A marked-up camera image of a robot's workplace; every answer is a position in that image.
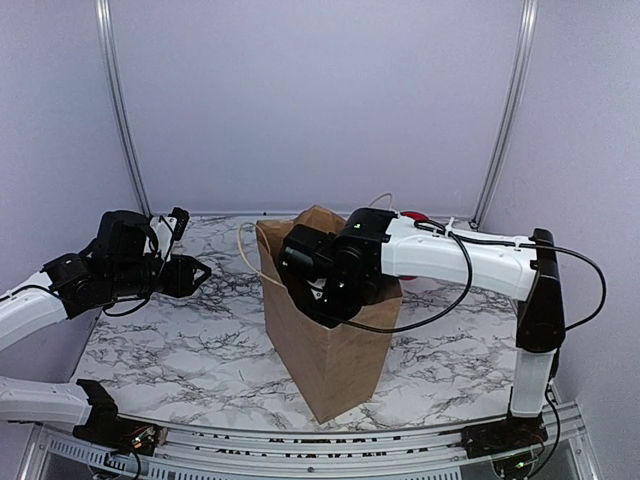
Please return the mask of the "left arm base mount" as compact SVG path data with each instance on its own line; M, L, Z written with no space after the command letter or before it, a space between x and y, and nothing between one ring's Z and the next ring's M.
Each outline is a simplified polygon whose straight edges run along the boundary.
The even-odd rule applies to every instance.
M119 453L131 451L152 456L167 436L167 429L155 423L120 416L89 419L85 425L74 426L75 438L108 447Z

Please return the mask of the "brown paper bag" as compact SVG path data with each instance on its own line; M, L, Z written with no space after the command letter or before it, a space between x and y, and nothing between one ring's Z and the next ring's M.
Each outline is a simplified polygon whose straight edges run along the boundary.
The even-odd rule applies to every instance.
M260 267L254 271L262 282L268 338L316 422L325 424L371 398L391 336L342 324L329 328L303 312L313 294L277 260L285 235L298 225L337 233L346 220L314 205L294 219L256 221Z

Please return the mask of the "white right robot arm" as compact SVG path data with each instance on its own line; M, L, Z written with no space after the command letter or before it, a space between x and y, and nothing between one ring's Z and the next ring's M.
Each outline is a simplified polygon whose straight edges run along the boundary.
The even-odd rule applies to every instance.
M500 236L459 230L452 222L415 219L397 211L355 210L336 233L298 224L284 237L279 266L305 281L311 291L306 313L333 327L348 325L376 334L397 327L356 321L359 311L385 281L426 278L461 286L443 311L410 324L417 329L456 309L473 289L517 303L516 365L509 415L495 438L515 448L534 431L534 417L545 404L554 357L566 338L564 306L552 234Z

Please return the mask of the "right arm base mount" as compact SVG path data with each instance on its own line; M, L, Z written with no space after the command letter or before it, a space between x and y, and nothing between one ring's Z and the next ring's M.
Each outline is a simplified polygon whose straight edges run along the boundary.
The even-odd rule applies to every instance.
M464 427L460 434L460 444L470 459L542 445L548 440L541 416L508 416L499 421Z

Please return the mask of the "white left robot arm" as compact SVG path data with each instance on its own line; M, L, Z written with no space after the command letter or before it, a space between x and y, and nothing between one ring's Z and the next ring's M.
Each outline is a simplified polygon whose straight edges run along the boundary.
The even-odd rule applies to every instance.
M114 400L96 381L71 380L82 341L103 309L154 293L189 297L210 275L186 255L109 265L67 254L45 264L1 297L2 420L86 424L119 444L127 430Z

